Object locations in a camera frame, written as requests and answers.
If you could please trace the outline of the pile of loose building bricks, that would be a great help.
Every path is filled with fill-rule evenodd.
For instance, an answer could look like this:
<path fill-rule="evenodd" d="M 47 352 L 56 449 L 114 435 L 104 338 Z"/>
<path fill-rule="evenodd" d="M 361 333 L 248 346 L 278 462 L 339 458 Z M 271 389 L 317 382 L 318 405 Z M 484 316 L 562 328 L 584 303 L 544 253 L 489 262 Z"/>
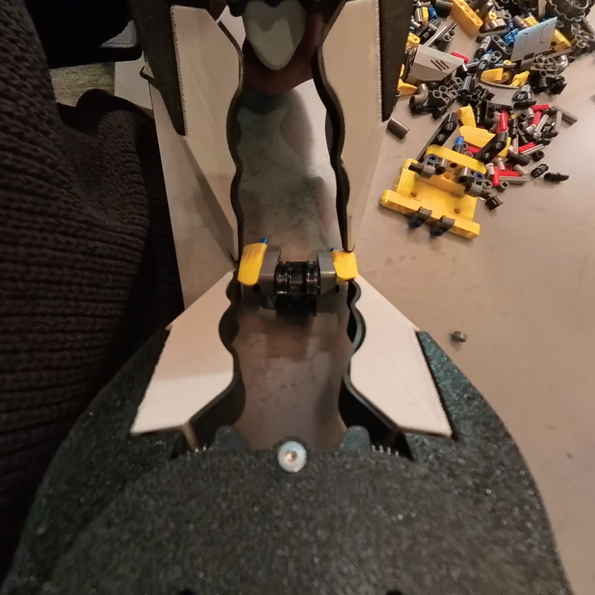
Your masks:
<path fill-rule="evenodd" d="M 594 1 L 416 1 L 410 22 L 398 92 L 409 96 L 412 115 L 440 121 L 416 158 L 429 145 L 441 145 L 486 165 L 487 182 L 478 201 L 493 210 L 509 185 L 524 185 L 527 176 L 560 183 L 569 176 L 548 173 L 538 165 L 544 148 L 561 123 L 576 118 L 552 104 L 538 103 L 560 95 L 567 85 L 565 70 L 577 57 L 594 52 L 594 29 L 586 17 Z M 557 19 L 549 51 L 532 62 L 509 60 L 519 31 Z M 465 61 L 441 81 L 408 80 L 420 45 Z"/>

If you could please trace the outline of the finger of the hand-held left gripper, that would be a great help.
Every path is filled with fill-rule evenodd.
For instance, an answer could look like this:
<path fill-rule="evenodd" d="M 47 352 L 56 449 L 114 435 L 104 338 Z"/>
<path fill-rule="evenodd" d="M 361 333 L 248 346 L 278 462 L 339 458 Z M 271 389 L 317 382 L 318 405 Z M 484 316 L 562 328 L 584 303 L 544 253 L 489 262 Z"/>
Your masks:
<path fill-rule="evenodd" d="M 412 1 L 328 1 L 317 47 L 317 91 L 330 121 L 341 246 L 352 252 L 384 126 L 399 98 Z"/>
<path fill-rule="evenodd" d="M 145 60 L 183 303 L 191 305 L 242 255 L 242 51 L 209 1 L 131 1 L 130 10 Z"/>

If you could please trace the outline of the small yellow grey black brick assembly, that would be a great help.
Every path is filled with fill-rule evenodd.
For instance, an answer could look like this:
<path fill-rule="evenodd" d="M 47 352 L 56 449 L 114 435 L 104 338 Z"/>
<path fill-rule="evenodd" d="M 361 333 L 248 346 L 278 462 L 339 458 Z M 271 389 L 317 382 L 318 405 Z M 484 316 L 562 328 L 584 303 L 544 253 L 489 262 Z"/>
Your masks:
<path fill-rule="evenodd" d="M 358 276 L 354 252 L 319 250 L 306 261 L 284 260 L 267 238 L 244 246 L 237 269 L 239 297 L 279 316 L 337 314 L 350 281 Z"/>

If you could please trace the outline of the person's dark knit sweater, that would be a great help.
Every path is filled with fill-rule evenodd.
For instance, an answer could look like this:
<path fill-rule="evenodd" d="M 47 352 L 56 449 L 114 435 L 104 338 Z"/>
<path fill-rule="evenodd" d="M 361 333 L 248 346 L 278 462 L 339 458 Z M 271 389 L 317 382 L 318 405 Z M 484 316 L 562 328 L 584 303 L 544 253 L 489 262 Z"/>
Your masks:
<path fill-rule="evenodd" d="M 24 1 L 1 1 L 1 549 L 83 410 L 182 295 L 153 119 L 58 103 Z"/>

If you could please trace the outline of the pale blue panel brick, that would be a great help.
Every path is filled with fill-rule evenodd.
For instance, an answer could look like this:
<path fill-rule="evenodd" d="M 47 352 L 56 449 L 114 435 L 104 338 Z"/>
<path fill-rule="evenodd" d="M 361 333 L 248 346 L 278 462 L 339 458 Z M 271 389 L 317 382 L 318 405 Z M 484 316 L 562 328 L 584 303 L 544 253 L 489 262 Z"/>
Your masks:
<path fill-rule="evenodd" d="M 549 51 L 556 28 L 557 19 L 554 17 L 519 31 L 509 60 L 513 63 L 532 62 L 538 55 Z"/>

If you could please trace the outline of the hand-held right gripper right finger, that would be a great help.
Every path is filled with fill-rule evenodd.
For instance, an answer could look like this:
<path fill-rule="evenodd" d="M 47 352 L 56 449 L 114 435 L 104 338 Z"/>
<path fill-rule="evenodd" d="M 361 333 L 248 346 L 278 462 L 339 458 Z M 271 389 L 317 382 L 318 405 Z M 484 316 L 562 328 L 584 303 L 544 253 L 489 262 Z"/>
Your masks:
<path fill-rule="evenodd" d="M 421 332 L 363 278 L 348 282 L 347 337 L 339 414 L 376 449 L 409 449 L 406 436 L 453 438 Z"/>

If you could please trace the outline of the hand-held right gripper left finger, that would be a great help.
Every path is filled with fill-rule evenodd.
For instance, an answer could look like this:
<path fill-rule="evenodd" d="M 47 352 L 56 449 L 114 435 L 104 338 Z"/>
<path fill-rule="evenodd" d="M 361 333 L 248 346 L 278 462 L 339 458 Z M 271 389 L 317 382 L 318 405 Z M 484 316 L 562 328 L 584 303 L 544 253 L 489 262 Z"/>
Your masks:
<path fill-rule="evenodd" d="M 240 420 L 246 390 L 234 341 L 241 297 L 229 271 L 169 324 L 132 436 L 177 433 L 195 452 Z"/>

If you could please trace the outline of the grey striped panel brick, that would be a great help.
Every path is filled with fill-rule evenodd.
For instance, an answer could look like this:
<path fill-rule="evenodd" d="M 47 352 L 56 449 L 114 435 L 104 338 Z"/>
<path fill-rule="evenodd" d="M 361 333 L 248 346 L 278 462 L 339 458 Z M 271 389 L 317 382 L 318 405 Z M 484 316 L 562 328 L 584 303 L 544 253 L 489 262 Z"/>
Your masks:
<path fill-rule="evenodd" d="M 416 48 L 408 80 L 441 81 L 454 73 L 461 65 L 465 65 L 465 61 L 458 56 L 420 45 Z"/>

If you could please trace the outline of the yellow brick frame assembly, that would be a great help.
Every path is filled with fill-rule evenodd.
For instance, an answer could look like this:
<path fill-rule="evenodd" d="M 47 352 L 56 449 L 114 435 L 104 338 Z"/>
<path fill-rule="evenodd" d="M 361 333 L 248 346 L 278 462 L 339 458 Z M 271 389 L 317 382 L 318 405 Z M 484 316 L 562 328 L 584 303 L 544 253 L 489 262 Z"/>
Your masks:
<path fill-rule="evenodd" d="M 481 229 L 474 216 L 486 171 L 470 156 L 429 145 L 422 158 L 406 160 L 396 186 L 384 192 L 380 204 L 409 216 L 412 228 L 427 224 L 432 235 L 449 231 L 474 239 Z"/>

